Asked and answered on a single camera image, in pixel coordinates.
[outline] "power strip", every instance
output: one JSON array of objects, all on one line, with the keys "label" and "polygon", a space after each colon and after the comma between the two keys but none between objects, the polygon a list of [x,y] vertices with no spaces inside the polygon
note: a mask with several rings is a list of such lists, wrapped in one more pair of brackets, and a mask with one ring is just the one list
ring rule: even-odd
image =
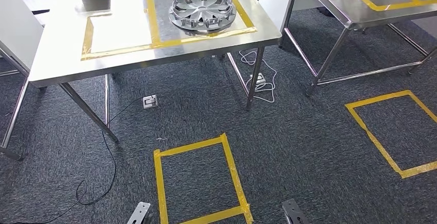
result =
[{"label": "power strip", "polygon": [[267,81],[265,80],[265,77],[262,73],[258,74],[258,78],[257,78],[257,85],[261,84],[261,83],[266,83]]}]

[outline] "stainless steel table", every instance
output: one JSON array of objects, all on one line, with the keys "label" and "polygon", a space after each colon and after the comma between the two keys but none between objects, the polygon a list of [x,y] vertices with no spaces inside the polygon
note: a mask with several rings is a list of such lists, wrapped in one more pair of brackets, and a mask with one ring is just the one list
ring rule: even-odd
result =
[{"label": "stainless steel table", "polygon": [[[220,32],[189,34],[168,17],[172,0],[59,0],[45,26],[29,81],[59,84],[113,140],[109,117],[109,74],[209,55],[229,57],[247,95],[253,100],[256,77],[248,89],[229,52],[258,48],[254,76],[264,47],[277,44],[280,31],[257,0],[233,0],[237,17]],[[68,84],[106,75],[103,122]]]},{"label": "stainless steel table", "polygon": [[[433,49],[430,53],[428,53],[426,50],[421,48],[417,43],[411,40],[407,35],[405,35],[402,31],[400,31],[392,24],[395,22],[414,20],[437,15],[437,0],[319,0],[344,25],[344,29],[337,42],[335,43],[334,47],[332,48],[331,52],[329,53],[328,57],[326,58],[321,69],[317,72],[288,29],[294,1],[295,0],[290,0],[288,6],[285,26],[284,30],[282,31],[282,39],[285,36],[288,36],[288,38],[290,38],[296,49],[299,51],[299,54],[305,61],[306,65],[310,69],[312,75],[314,76],[311,86],[307,90],[307,95],[311,95],[317,85],[353,79],[387,71],[393,71],[400,68],[411,67],[412,69],[409,71],[411,74],[413,69],[419,67],[424,62],[437,54],[437,47]],[[414,48],[422,53],[424,55],[424,58],[421,61],[389,68],[383,68],[380,70],[338,77],[334,79],[322,79],[328,66],[333,61],[336,53],[340,49],[340,46],[343,44],[346,36],[351,30],[363,29],[364,31],[368,27],[379,25],[390,26],[397,34],[402,36],[406,41],[414,46]]]}]

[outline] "metal table frame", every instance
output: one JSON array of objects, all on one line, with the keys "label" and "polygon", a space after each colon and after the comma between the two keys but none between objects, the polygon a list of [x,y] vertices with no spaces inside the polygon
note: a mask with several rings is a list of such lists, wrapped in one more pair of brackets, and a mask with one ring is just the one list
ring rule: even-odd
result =
[{"label": "metal table frame", "polygon": [[18,114],[21,109],[21,104],[23,103],[24,95],[26,94],[27,87],[29,86],[29,81],[27,77],[29,76],[29,72],[24,69],[17,61],[15,61],[12,57],[10,57],[3,49],[0,48],[0,56],[2,56],[8,63],[16,68],[16,70],[6,71],[0,73],[0,77],[2,76],[10,76],[21,73],[25,76],[25,80],[23,86],[21,87],[20,94],[18,95],[18,99],[16,101],[14,110],[12,112],[11,120],[9,121],[8,127],[6,128],[5,136],[3,137],[2,144],[0,145],[0,153],[3,153],[5,156],[20,161],[23,157],[8,149],[9,140],[11,139],[12,131],[14,129]]},{"label": "metal table frame", "polygon": [[[27,77],[29,75],[29,72],[25,70],[18,62],[16,62],[12,57],[7,55],[7,53],[0,48],[0,56],[2,56],[7,62],[9,62],[12,66],[17,68],[17,70],[7,71],[0,73],[0,77],[2,76],[9,76],[21,73],[25,76],[25,80],[23,83],[23,86],[20,90],[20,94],[18,96],[18,100],[15,104],[14,111],[12,112],[12,117],[9,122],[8,127],[6,128],[6,133],[3,138],[3,141],[0,145],[0,153],[3,153],[5,156],[16,160],[21,161],[23,160],[23,156],[11,151],[8,149],[8,144],[16,123],[16,120],[18,118],[18,114],[21,110],[21,105],[23,103],[24,96],[27,91],[27,87],[29,86],[29,81],[27,80]],[[60,87],[71,97],[71,99],[76,102],[78,106],[104,131],[107,135],[111,137],[112,140],[115,142],[118,141],[117,137],[112,133],[112,131],[109,129],[109,75],[105,75],[105,122],[103,122],[96,114],[95,112],[88,106],[88,104],[76,93],[76,91],[71,87],[69,83],[61,83],[59,84]]]},{"label": "metal table frame", "polygon": [[[257,76],[259,74],[262,58],[264,55],[264,48],[265,47],[259,47],[257,50],[257,57],[256,57],[254,72],[253,72],[254,76]],[[229,58],[229,61],[231,62],[232,67],[234,68],[234,70],[237,74],[237,77],[240,81],[240,84],[243,87],[244,93],[247,96],[246,110],[250,110],[251,104],[252,104],[252,101],[253,101],[254,95],[255,95],[255,86],[256,86],[257,78],[256,77],[252,78],[252,80],[250,81],[250,87],[248,89],[245,82],[244,82],[243,77],[241,76],[240,70],[238,69],[237,64],[235,63],[235,61],[232,57],[232,54],[227,53],[226,55]],[[119,141],[118,138],[114,135],[114,133],[112,133],[112,131],[109,128],[109,124],[111,121],[110,113],[109,113],[109,106],[110,106],[110,102],[109,102],[109,74],[105,75],[105,122],[103,122],[97,116],[97,114],[95,114],[95,112],[79,96],[79,94],[77,94],[77,92],[73,89],[73,87],[69,83],[61,83],[59,85],[71,97],[71,99],[73,99],[74,102],[91,118],[91,120],[93,120],[107,135],[109,135],[109,137],[114,142]]]},{"label": "metal table frame", "polygon": [[[328,0],[319,0],[322,2],[322,4],[327,8],[332,8],[331,6],[328,6],[324,3],[324,1]],[[293,43],[293,45],[296,47],[297,51],[299,52],[300,56],[303,58],[303,60],[305,61],[305,64],[307,65],[307,67],[310,69],[311,74],[313,75],[313,80],[311,82],[310,87],[307,89],[306,91],[306,95],[310,96],[313,92],[314,89],[318,86],[318,85],[324,85],[324,84],[328,84],[328,83],[333,83],[333,82],[337,82],[337,81],[343,81],[343,80],[348,80],[348,79],[354,79],[354,78],[358,78],[358,77],[363,77],[363,76],[369,76],[369,75],[373,75],[373,74],[379,74],[379,73],[383,73],[383,72],[388,72],[388,71],[394,71],[394,70],[398,70],[401,68],[406,68],[406,67],[410,67],[411,69],[409,70],[409,74],[413,74],[413,72],[422,64],[424,64],[426,61],[428,61],[429,59],[431,59],[432,57],[434,57],[437,54],[437,47],[435,47],[431,52],[427,52],[426,50],[424,50],[422,47],[420,47],[416,42],[414,42],[412,39],[410,39],[407,35],[405,35],[402,31],[400,31],[397,27],[395,27],[393,24],[391,23],[387,23],[387,25],[394,30],[398,35],[400,35],[404,40],[406,40],[409,44],[411,44],[417,51],[419,51],[422,55],[424,55],[424,58],[421,61],[417,61],[417,62],[413,62],[413,63],[406,63],[406,64],[402,64],[402,65],[397,65],[397,66],[393,66],[393,67],[387,67],[387,68],[382,68],[379,70],[375,70],[375,71],[369,71],[369,72],[364,72],[364,73],[358,73],[358,74],[353,74],[353,75],[348,75],[348,76],[343,76],[343,77],[337,77],[337,78],[332,78],[332,79],[323,79],[323,75],[326,73],[326,70],[328,70],[328,67],[330,66],[331,62],[333,61],[335,55],[337,54],[337,52],[339,51],[340,47],[342,46],[343,42],[345,41],[347,35],[350,33],[350,31],[352,31],[355,27],[351,27],[351,26],[346,26],[343,29],[340,37],[337,39],[337,42],[335,43],[334,47],[332,48],[331,52],[328,54],[328,57],[326,58],[325,62],[323,63],[322,67],[320,68],[320,70],[317,72],[316,69],[313,67],[313,65],[311,64],[311,62],[308,60],[307,56],[305,55],[304,51],[300,48],[299,44],[297,43],[296,39],[293,37],[293,35],[291,34],[290,30],[288,29],[288,25],[290,22],[290,16],[293,10],[293,5],[294,5],[295,0],[290,0],[290,3],[288,5],[288,9],[287,9],[287,16],[285,18],[285,25],[284,25],[284,29],[282,31],[282,38],[279,42],[279,48],[282,48],[283,46],[283,40],[285,38],[285,36],[287,36],[291,42]]]}]

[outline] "floor marking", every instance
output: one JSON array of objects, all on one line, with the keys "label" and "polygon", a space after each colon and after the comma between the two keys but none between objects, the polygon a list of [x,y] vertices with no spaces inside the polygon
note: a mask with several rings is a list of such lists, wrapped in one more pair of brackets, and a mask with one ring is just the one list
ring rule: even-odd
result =
[{"label": "floor marking", "polygon": [[429,110],[425,104],[421,100],[419,100],[410,90],[404,90],[397,93],[392,94],[385,94],[377,97],[373,97],[370,99],[360,100],[357,102],[346,104],[346,108],[349,110],[349,112],[352,114],[352,117],[357,121],[357,123],[361,126],[361,128],[367,133],[370,140],[375,144],[375,146],[378,148],[379,152],[381,152],[382,156],[387,160],[387,162],[391,165],[393,170],[395,172],[399,173],[400,176],[404,178],[408,178],[411,176],[415,176],[421,173],[425,173],[427,171],[431,171],[434,169],[437,169],[437,161],[430,162],[425,165],[409,168],[406,170],[401,170],[399,166],[396,164],[396,162],[393,160],[393,158],[389,155],[389,153],[384,149],[384,147],[381,145],[381,143],[376,139],[376,137],[369,131],[364,121],[360,118],[358,113],[354,110],[354,108],[369,105],[372,103],[376,103],[379,101],[396,98],[396,97],[403,97],[403,96],[410,96],[427,114],[434,120],[434,122],[437,123],[437,117],[434,115],[434,113]]},{"label": "floor marking", "polygon": [[253,222],[252,213],[250,212],[249,204],[247,203],[246,197],[244,196],[243,188],[241,187],[240,178],[238,177],[237,168],[235,166],[235,161],[232,156],[231,149],[229,147],[229,143],[226,137],[226,134],[223,133],[221,136],[209,139],[206,141],[193,143],[184,145],[181,147],[169,149],[166,151],[160,151],[159,149],[153,152],[154,161],[155,161],[155,173],[156,173],[156,184],[158,189],[158,200],[159,200],[159,213],[161,216],[161,224],[168,224],[169,217],[167,214],[167,204],[165,200],[165,190],[164,190],[164,177],[162,174],[162,164],[161,157],[164,156],[173,156],[178,153],[187,152],[190,150],[204,148],[216,144],[221,144],[223,146],[223,150],[225,153],[226,161],[228,163],[228,167],[230,170],[231,178],[235,187],[235,191],[237,193],[238,201],[240,206],[230,208],[223,211],[218,211],[206,216],[202,216],[199,218],[195,218],[192,220],[188,220],[183,222],[184,224],[204,224],[204,223],[212,223],[219,220],[223,220],[232,216],[236,216],[239,214],[243,214],[246,219],[246,223],[250,224]]}]

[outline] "metal bracket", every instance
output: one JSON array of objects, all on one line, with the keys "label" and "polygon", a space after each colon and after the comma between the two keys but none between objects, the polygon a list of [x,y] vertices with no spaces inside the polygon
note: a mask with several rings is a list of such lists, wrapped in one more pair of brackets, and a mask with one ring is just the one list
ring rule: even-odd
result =
[{"label": "metal bracket", "polygon": [[150,208],[150,203],[145,203],[145,202],[138,203],[137,207],[135,208],[132,215],[130,216],[130,219],[127,222],[127,224],[148,224],[148,223],[150,223],[149,208]]},{"label": "metal bracket", "polygon": [[158,98],[156,95],[151,95],[143,98],[143,108],[148,109],[158,106]]},{"label": "metal bracket", "polygon": [[308,219],[299,209],[299,206],[294,199],[283,202],[282,208],[285,211],[285,217],[288,224],[309,224]]}]

